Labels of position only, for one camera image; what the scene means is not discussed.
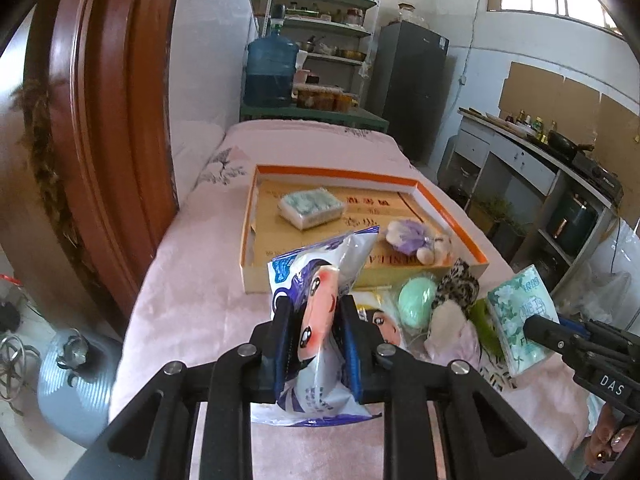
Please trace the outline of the person's right hand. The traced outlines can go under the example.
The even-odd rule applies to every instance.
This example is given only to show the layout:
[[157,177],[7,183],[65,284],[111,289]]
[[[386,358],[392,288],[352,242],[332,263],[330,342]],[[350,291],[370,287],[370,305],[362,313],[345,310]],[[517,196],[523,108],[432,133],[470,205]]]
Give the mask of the person's right hand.
[[620,426],[612,406],[605,403],[585,449],[585,462],[589,470],[596,474],[608,471],[613,456],[623,452],[636,429],[636,425]]

